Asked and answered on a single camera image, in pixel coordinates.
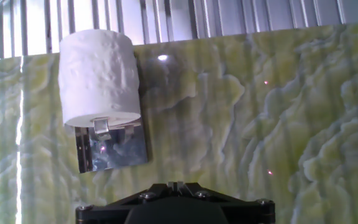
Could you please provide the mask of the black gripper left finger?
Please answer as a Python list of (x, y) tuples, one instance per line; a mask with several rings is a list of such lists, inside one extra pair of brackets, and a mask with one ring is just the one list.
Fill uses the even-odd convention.
[(150, 188), (105, 206), (83, 205), (75, 209), (76, 224), (125, 223), (129, 213), (140, 205), (172, 196), (176, 183), (153, 184)]

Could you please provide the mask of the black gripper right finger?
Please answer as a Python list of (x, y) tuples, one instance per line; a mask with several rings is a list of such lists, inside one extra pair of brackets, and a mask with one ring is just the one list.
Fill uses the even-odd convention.
[(216, 205), (228, 223), (275, 223), (275, 202), (270, 199), (243, 201), (202, 187), (196, 182), (177, 182), (176, 192), (180, 197), (203, 201), (207, 205)]

